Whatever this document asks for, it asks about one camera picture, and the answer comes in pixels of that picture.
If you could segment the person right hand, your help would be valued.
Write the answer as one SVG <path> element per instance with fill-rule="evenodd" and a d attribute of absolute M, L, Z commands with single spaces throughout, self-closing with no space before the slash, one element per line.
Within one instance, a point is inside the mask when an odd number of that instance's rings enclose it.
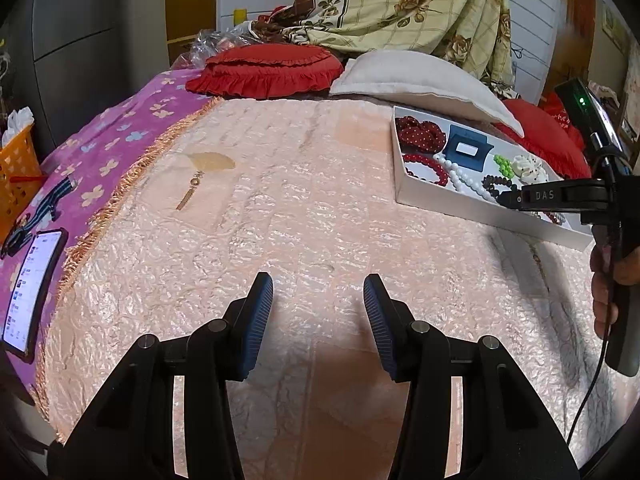
<path fill-rule="evenodd" d="M 618 307 L 612 299 L 613 284 L 632 286 L 640 282 L 639 248 L 615 262 L 611 257 L 608 245 L 594 246 L 590 255 L 593 326 L 600 339 L 608 334 L 618 318 Z"/>

